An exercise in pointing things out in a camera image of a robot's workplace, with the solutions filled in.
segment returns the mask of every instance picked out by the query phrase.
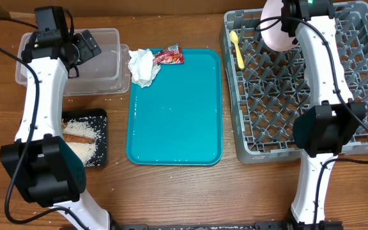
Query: transparent container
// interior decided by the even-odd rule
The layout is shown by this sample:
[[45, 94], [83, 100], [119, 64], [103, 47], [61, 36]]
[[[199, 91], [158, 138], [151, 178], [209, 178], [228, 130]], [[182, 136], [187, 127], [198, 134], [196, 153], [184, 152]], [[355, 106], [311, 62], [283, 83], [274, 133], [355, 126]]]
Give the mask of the transparent container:
[[[81, 33], [85, 29], [76, 29]], [[112, 93], [126, 93], [130, 85], [130, 70], [128, 69], [128, 46], [120, 44], [119, 31], [113, 28], [89, 29], [102, 53], [78, 66], [80, 77], [68, 79], [64, 96], [101, 95]], [[18, 57], [25, 44], [29, 41], [31, 33], [26, 33], [20, 41]], [[26, 67], [17, 63], [15, 81], [26, 86]]]

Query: red wrapper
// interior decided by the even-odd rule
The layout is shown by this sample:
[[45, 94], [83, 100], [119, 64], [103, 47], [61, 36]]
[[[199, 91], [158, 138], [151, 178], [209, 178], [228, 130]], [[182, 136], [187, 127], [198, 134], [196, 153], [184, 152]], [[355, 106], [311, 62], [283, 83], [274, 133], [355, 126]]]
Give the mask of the red wrapper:
[[154, 55], [153, 65], [184, 63], [183, 50], [177, 44], [164, 49]]

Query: wooden table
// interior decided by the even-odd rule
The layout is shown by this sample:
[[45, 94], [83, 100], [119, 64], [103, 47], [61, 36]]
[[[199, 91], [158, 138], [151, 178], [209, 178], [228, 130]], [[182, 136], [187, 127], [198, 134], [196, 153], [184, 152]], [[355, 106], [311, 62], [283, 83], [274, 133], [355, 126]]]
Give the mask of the wooden table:
[[[93, 17], [76, 18], [75, 27], [115, 27], [120, 42], [132, 50], [178, 43], [221, 54], [222, 19], [222, 14]], [[0, 22], [0, 46], [16, 54], [21, 36], [29, 31], [32, 29]], [[13, 142], [22, 117], [25, 87], [14, 81], [14, 75], [15, 62], [0, 53], [0, 146]], [[286, 218], [295, 197], [300, 163], [245, 165], [236, 159], [225, 74], [222, 82], [224, 154], [213, 167], [138, 166], [129, 162], [125, 153], [129, 93], [63, 100], [65, 110], [101, 107], [108, 113], [109, 162], [104, 168], [88, 169], [86, 174], [90, 194], [120, 224], [253, 223]], [[368, 160], [368, 155], [355, 158]], [[69, 224], [57, 213], [24, 226], [10, 224], [3, 210], [9, 182], [0, 163], [0, 229], [57, 229]], [[368, 165], [336, 164], [325, 210], [328, 220], [341, 220], [346, 229], [368, 229]], [[15, 218], [28, 218], [40, 211], [37, 204], [25, 203], [14, 190], [11, 213]]]

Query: gray dish rack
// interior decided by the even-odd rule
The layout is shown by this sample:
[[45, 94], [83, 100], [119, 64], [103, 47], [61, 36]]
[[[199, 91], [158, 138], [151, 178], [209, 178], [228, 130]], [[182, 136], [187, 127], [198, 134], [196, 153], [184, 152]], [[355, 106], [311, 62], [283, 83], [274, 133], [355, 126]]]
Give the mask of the gray dish rack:
[[[349, 89], [355, 101], [365, 102], [368, 125], [368, 4], [335, 3], [336, 40]], [[220, 34], [222, 60], [231, 95], [231, 118], [236, 154], [244, 164], [295, 160], [293, 121], [309, 109], [310, 89], [303, 78], [305, 61], [299, 46], [275, 52], [254, 28], [262, 9], [229, 11]], [[245, 63], [236, 65], [229, 32], [236, 31]], [[368, 153], [368, 134], [359, 127], [346, 155]]]

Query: teal tray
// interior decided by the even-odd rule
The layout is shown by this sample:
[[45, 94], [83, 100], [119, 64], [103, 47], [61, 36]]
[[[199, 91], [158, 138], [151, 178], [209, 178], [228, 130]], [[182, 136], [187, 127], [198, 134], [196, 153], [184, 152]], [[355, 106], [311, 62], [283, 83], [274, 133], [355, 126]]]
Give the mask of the teal tray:
[[206, 49], [183, 49], [183, 55], [183, 64], [162, 65], [150, 87], [132, 84], [126, 153], [135, 164], [214, 165], [221, 159], [220, 57]]

